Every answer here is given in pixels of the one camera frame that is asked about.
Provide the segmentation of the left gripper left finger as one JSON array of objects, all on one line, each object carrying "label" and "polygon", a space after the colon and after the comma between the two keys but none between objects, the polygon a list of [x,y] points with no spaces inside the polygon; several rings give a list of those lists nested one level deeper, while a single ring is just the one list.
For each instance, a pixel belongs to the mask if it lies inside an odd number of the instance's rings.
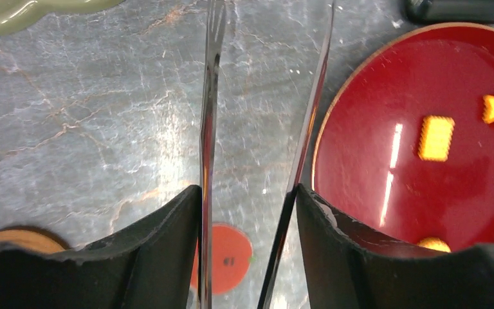
[{"label": "left gripper left finger", "polygon": [[42,254],[0,242],[0,308],[185,308],[201,188],[82,250]]}]

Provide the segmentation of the metal tongs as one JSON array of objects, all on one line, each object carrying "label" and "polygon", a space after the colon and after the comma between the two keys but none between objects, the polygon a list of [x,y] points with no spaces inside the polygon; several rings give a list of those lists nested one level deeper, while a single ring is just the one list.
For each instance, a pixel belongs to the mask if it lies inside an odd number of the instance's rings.
[{"label": "metal tongs", "polygon": [[[269,308],[273,296],[275,280],[284,250],[289,223],[297,197],[298,186],[316,112],[320,104],[327,71],[329,48],[333,31],[336,1],[329,5],[329,20],[320,49],[318,66],[314,75],[311,94],[300,132],[300,140],[295,151],[286,194],[273,240],[268,266],[261,288],[258,308]],[[226,27],[226,5],[224,1],[208,1],[206,14],[205,64],[203,101],[199,137],[201,218],[198,236],[197,301],[199,308],[212,307],[212,176],[214,168],[215,126],[217,120],[217,95],[219,62]]]}]

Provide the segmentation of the yellow rectangular biscuit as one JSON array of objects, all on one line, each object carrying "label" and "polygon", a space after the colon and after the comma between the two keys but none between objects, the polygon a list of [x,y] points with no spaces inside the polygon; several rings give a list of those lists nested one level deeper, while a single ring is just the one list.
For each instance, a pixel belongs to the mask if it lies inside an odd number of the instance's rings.
[{"label": "yellow rectangular biscuit", "polygon": [[445,162],[448,159],[455,122],[451,117],[427,116],[423,119],[418,156],[422,160]]}]

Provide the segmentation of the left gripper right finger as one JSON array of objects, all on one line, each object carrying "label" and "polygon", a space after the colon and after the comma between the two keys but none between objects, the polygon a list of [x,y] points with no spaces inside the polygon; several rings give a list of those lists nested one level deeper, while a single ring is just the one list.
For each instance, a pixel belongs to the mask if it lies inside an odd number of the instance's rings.
[{"label": "left gripper right finger", "polygon": [[444,253],[387,236],[300,185],[312,308],[494,308],[494,244]]}]

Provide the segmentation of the green three-tier dessert stand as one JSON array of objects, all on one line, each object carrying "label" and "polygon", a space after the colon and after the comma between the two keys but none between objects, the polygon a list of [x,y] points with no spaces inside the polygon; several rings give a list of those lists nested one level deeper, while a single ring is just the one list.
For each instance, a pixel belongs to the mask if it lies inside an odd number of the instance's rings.
[{"label": "green three-tier dessert stand", "polygon": [[23,30],[48,13],[86,14],[120,3],[121,0],[3,0],[0,1],[0,35]]}]

